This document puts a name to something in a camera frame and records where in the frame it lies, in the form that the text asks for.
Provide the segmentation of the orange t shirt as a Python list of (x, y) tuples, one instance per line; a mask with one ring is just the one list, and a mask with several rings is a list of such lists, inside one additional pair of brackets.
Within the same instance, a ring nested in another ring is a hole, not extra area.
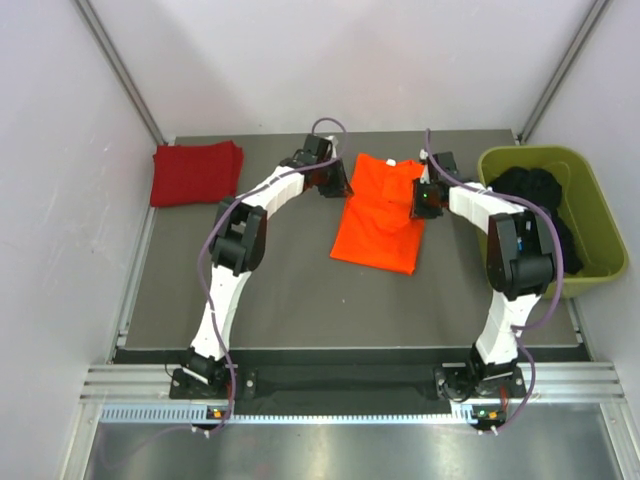
[(330, 257), (413, 274), (425, 221), (410, 213), (413, 182), (422, 172), (423, 165), (414, 160), (390, 163), (360, 153)]

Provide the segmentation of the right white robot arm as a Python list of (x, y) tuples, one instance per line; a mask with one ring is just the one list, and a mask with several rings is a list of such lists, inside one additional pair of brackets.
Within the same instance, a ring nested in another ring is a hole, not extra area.
[(410, 215), (461, 217), (486, 236), (485, 270), (493, 290), (485, 326), (461, 367), (441, 367), (439, 394), (451, 401), (497, 395), (520, 379), (518, 342), (549, 284), (559, 275), (562, 250), (550, 216), (535, 204), (462, 182), (453, 155), (421, 150), (424, 169), (412, 183)]

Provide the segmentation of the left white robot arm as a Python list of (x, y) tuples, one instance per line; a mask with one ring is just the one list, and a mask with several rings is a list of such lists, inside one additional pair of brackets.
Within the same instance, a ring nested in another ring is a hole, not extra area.
[(205, 295), (199, 327), (175, 371), (176, 387), (207, 396), (234, 394), (229, 337), (242, 291), (266, 251), (268, 221), (286, 203), (316, 188), (325, 198), (352, 193), (333, 135), (309, 134), (252, 190), (219, 204), (212, 231), (197, 259)]

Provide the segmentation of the black t shirt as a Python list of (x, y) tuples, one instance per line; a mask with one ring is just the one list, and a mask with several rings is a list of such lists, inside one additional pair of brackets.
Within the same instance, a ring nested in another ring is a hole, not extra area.
[(576, 275), (584, 268), (574, 235), (559, 215), (562, 186), (550, 172), (541, 168), (527, 170), (511, 167), (490, 182), (489, 186), (494, 192), (520, 197), (543, 208), (550, 215), (559, 236), (564, 273)]

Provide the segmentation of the folded red t shirt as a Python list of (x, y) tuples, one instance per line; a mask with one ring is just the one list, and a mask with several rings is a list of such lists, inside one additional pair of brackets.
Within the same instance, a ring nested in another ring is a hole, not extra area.
[(153, 155), (150, 206), (213, 204), (235, 196), (244, 152), (233, 141), (212, 145), (159, 146)]

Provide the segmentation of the olive green plastic bin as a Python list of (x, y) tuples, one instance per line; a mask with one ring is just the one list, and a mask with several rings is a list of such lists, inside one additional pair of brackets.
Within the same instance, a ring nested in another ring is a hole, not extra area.
[(561, 297), (577, 297), (620, 278), (629, 263), (614, 218), (588, 161), (562, 146), (504, 146), (486, 151), (477, 172), (484, 185), (510, 167), (540, 168), (562, 187), (559, 216), (574, 236), (576, 253), (584, 267), (566, 274)]

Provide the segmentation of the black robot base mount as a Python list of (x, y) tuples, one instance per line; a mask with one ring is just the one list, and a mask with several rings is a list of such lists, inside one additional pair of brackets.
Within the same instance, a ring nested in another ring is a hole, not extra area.
[(173, 400), (234, 401), (238, 415), (342, 416), (446, 413), (452, 400), (499, 406), (521, 399), (521, 369), (480, 380), (468, 348), (236, 349), (235, 369), (186, 354)]

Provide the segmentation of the right aluminium frame post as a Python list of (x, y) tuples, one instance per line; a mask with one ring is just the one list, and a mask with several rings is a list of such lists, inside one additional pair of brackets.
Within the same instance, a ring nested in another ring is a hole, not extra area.
[(523, 127), (515, 134), (514, 139), (518, 145), (526, 144), (541, 124), (552, 102), (560, 92), (572, 68), (611, 5), (611, 0), (595, 0), (589, 3), (586, 13), (564, 49), (531, 113), (527, 116)]

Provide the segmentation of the aluminium frame post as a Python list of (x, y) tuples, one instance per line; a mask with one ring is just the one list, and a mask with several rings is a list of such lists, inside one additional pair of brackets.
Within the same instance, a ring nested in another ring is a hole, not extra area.
[(167, 141), (154, 119), (128, 67), (119, 54), (115, 43), (105, 28), (97, 10), (88, 0), (71, 0), (71, 4), (81, 17), (91, 37), (94, 39), (117, 83), (124, 91), (131, 106), (156, 145), (166, 145)]
[(527, 116), (523, 127), (515, 134), (514, 139), (518, 145), (526, 144), (541, 124), (552, 102), (560, 92), (572, 68), (611, 5), (611, 0), (595, 0), (589, 3), (586, 13), (564, 49), (531, 113)]

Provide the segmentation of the left aluminium frame post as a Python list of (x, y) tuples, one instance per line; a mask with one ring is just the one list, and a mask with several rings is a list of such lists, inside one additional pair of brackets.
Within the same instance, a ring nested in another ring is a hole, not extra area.
[(105, 28), (97, 10), (88, 0), (71, 0), (71, 4), (81, 17), (91, 37), (94, 39), (117, 83), (124, 91), (131, 106), (156, 145), (166, 145), (167, 141), (154, 119), (128, 67), (119, 54), (115, 43)]

